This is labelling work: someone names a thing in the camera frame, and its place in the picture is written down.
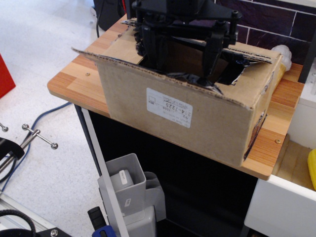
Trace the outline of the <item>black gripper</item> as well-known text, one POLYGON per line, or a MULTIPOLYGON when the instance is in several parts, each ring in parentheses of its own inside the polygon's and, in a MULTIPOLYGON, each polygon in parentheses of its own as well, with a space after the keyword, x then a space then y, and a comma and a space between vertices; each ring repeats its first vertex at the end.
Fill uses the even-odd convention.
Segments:
POLYGON ((168 55, 167 37, 205 40, 203 77, 213 74, 221 52, 237 41, 241 12, 211 0, 136 0, 136 25, 141 28, 147 57, 160 70, 168 55))

